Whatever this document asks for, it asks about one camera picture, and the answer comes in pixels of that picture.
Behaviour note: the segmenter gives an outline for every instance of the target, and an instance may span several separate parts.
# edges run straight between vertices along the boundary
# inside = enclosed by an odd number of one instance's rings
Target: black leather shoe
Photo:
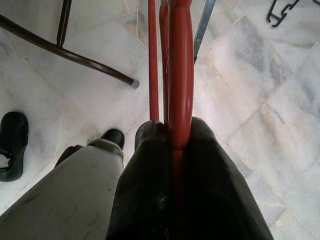
[[[7,165],[0,168],[0,181],[10,182],[21,177],[24,153],[28,144],[28,120],[23,113],[8,112],[0,125],[0,157]]]
[[[110,129],[101,138],[117,144],[122,150],[124,149],[125,135],[120,130]]]

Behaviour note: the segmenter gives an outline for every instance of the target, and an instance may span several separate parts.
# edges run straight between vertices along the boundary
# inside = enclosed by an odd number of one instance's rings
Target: marble floor
[[[205,1],[193,1],[194,33]],[[2,1],[0,14],[55,42],[62,2]],[[271,4],[217,0],[195,64],[194,115],[244,175],[275,240],[320,240],[320,6],[300,1],[272,28]],[[30,128],[22,177],[0,182],[0,214],[67,146],[110,128],[125,133],[128,163],[149,116],[146,9],[146,0],[75,0],[64,45],[140,80],[138,89],[0,29],[0,117],[21,111]]]

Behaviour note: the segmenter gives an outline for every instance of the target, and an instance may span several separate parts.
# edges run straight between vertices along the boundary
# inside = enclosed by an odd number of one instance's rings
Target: red bicycle frame
[[[149,0],[148,3],[150,119],[158,121],[155,0]],[[164,124],[172,149],[175,205],[180,213],[186,206],[187,179],[184,148],[190,138],[194,97],[194,45],[190,13],[191,3],[192,0],[161,0],[159,14]]]

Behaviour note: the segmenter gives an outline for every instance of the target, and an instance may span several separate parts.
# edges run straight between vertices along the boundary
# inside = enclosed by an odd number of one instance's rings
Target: black shoe
[[[8,159],[0,168],[0,181],[10,182],[21,177],[24,153],[28,144],[28,120],[23,113],[8,112],[0,125],[0,155]]]
[[[101,138],[117,144],[122,150],[124,149],[125,135],[120,130],[110,129]]]

